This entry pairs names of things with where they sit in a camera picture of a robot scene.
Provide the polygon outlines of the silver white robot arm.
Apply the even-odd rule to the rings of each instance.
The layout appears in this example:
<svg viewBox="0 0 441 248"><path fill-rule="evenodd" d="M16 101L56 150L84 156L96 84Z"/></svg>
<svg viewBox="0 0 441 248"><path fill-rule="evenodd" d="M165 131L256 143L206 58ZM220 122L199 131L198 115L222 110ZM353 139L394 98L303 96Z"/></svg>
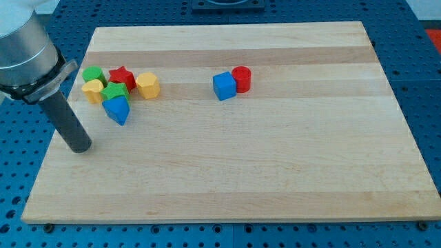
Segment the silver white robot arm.
<svg viewBox="0 0 441 248"><path fill-rule="evenodd" d="M1 0L1 91L29 104L57 91L78 68L66 61L35 8L45 0Z"/></svg>

